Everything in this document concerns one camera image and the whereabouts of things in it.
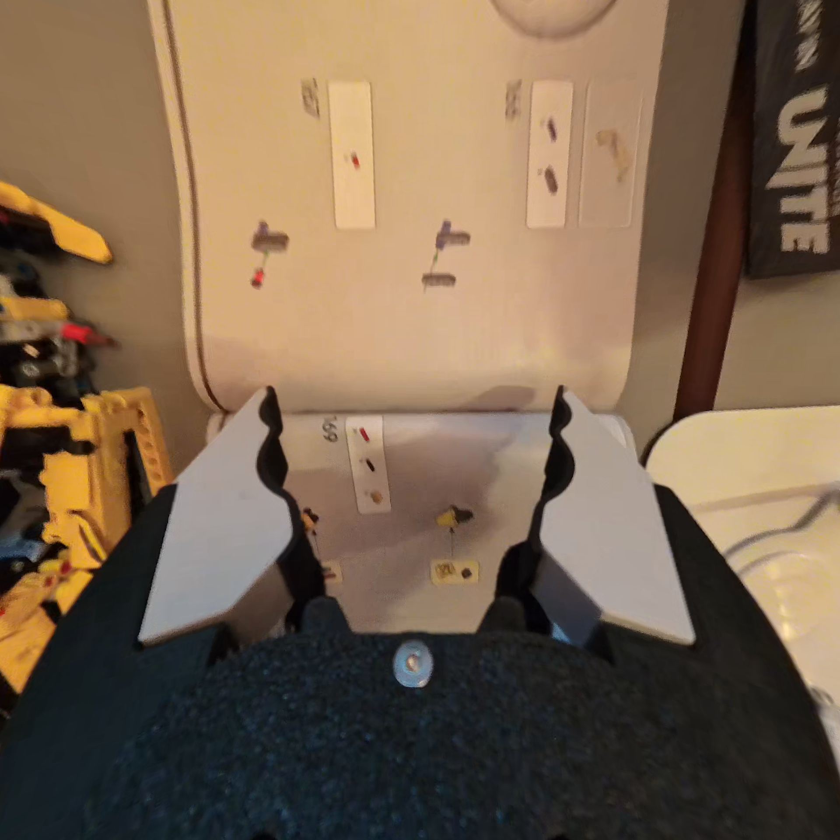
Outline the instruction booklet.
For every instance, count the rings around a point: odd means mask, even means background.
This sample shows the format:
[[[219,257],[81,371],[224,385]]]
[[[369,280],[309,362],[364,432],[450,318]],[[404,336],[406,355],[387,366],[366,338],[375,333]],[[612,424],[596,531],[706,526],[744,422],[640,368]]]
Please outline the instruction booklet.
[[[273,387],[352,629],[472,632],[548,443],[485,409],[626,383],[669,3],[148,8],[215,436]]]

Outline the yellow brick model car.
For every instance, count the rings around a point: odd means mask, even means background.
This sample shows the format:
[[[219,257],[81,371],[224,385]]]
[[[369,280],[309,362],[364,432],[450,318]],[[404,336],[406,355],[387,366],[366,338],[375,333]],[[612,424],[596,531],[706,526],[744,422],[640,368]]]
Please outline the yellow brick model car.
[[[47,295],[28,258],[107,265],[89,227],[1,184],[1,708],[56,625],[173,479],[146,387],[101,392],[91,349],[116,341]]]

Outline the brick set box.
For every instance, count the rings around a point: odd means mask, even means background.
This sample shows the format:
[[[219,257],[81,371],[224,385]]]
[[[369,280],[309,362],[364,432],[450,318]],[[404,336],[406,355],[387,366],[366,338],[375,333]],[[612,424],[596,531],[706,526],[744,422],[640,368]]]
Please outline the brick set box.
[[[749,276],[839,267],[839,2],[755,4]]]

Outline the wooden document stand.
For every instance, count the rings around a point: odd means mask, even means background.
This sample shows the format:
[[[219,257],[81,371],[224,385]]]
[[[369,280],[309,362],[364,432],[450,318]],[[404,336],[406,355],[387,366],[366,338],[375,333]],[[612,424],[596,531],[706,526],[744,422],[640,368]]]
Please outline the wooden document stand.
[[[699,522],[838,727],[838,406],[691,416],[647,471]]]

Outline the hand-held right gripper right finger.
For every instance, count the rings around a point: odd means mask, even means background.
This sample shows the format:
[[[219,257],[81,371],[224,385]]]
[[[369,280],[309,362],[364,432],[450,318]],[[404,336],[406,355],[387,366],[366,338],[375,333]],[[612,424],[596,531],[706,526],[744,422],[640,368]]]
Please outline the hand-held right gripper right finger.
[[[493,600],[514,602],[522,629],[578,648],[606,626],[693,646],[665,515],[627,421],[563,385],[546,413],[485,414],[515,428],[543,417],[548,441],[526,537],[503,555]]]

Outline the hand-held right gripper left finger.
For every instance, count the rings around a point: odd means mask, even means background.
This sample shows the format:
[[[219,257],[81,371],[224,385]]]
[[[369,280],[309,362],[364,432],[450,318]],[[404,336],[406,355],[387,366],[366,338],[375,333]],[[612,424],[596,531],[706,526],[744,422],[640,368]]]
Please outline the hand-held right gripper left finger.
[[[181,473],[139,642],[221,626],[237,646],[299,631],[323,573],[286,488],[283,421],[259,389]]]

